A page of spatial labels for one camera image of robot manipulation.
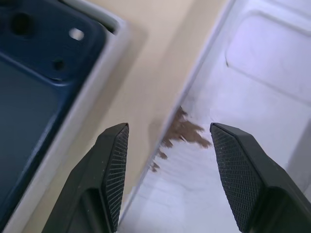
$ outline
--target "beige countertop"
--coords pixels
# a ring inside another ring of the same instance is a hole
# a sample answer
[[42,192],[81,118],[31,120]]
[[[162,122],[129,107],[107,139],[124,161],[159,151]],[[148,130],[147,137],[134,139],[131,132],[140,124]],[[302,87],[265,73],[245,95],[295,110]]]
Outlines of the beige countertop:
[[131,43],[26,225],[40,233],[74,166],[106,128],[128,122],[123,201],[180,102],[215,23],[230,0],[92,0],[127,20]]

